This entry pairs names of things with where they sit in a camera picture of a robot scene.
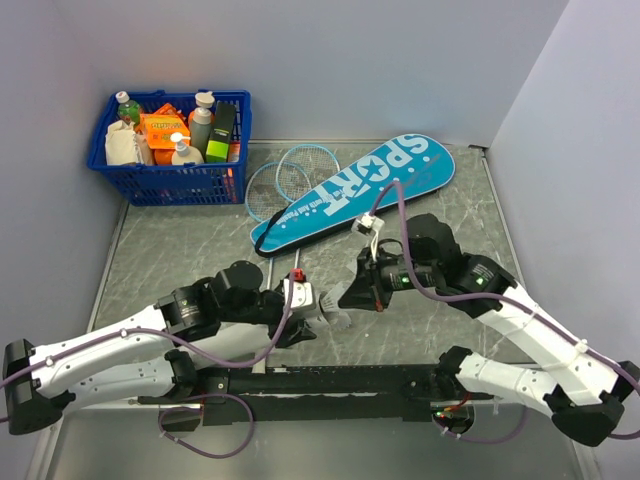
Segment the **white shuttlecock tube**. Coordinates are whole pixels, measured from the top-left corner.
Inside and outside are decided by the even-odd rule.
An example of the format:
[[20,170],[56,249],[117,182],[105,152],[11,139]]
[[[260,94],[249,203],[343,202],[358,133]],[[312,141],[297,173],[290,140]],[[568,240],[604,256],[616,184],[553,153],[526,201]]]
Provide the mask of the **white shuttlecock tube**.
[[[329,327],[318,303],[312,311],[292,313],[290,319],[304,320],[316,338],[320,330]],[[196,341],[194,345],[211,356],[231,361],[246,354],[262,352],[270,342],[266,325],[232,324],[213,337]]]

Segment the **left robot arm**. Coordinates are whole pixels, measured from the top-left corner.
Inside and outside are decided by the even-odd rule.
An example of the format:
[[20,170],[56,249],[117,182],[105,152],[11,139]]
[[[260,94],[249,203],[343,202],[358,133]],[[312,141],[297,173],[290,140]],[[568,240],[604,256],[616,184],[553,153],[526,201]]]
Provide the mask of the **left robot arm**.
[[248,368],[249,355],[261,361],[275,348],[315,339],[327,321],[305,274],[292,270],[274,290],[262,289],[262,281],[257,265],[237,261],[82,336],[8,344],[1,389],[10,434],[30,434],[113,400],[184,402],[205,368]]

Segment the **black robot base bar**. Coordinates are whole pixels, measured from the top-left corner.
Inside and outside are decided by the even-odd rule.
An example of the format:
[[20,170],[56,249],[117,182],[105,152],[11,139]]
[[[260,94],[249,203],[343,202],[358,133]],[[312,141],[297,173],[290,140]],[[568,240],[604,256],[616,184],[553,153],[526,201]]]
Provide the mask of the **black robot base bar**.
[[489,400],[467,393],[461,384],[432,364],[206,368],[199,372],[187,400],[202,408],[205,426],[249,420],[246,402],[257,422],[400,419],[429,422],[437,406],[457,401]]

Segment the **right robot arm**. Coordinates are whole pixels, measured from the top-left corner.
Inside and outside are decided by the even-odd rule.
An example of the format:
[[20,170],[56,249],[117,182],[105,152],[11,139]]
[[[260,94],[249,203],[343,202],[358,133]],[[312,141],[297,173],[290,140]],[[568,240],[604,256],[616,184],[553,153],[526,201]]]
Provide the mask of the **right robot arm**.
[[340,296],[340,308],[382,312],[396,292],[427,292],[500,333],[536,365],[518,367],[452,347],[437,366],[436,384],[444,396],[458,398],[467,391],[520,404],[586,446],[619,436],[623,403],[639,385],[634,363],[592,350],[497,262],[462,252],[451,228],[434,215],[408,220],[398,254],[383,249],[383,225],[370,213],[356,218],[354,230],[371,240],[357,256],[355,278]]

